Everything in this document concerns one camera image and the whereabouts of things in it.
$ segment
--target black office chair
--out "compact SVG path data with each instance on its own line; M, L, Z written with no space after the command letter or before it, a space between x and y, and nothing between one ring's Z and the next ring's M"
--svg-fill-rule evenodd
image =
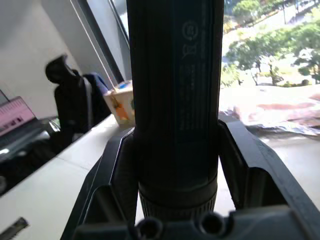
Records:
M66 59L67 55L62 55L45 68L48 80L59 85L54 98L61 132L56 142L61 149L72 143L75 134L85 134L111 113L95 82L72 70Z

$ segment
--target desk surface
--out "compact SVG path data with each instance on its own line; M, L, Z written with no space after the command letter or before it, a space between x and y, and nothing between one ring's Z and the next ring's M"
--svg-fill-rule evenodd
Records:
M87 173L117 131L119 126L111 115L0 198L0 232L19 217L24 217L30 226L22 230L15 240L59 240ZM271 140L267 144L279 154L319 208L320 143L300 137ZM225 216L233 209L219 165L215 211ZM136 219L141 218L142 209L138 204Z

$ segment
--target white desk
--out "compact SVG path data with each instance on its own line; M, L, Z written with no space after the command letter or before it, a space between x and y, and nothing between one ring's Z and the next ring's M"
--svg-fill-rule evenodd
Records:
M87 173L118 130L119 126L111 115L1 197L0 232L19 217L24 217L30 226L22 230L16 240L59 240ZM267 144L279 154L320 208L320 143L300 137L270 140ZM217 180L215 211L225 216L234 205L220 165ZM141 218L143 213L138 201L136 219Z

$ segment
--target laptop screen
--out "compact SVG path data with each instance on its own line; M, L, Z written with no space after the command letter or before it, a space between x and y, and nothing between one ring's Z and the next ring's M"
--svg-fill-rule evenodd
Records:
M20 96L0 105L0 137L35 118Z

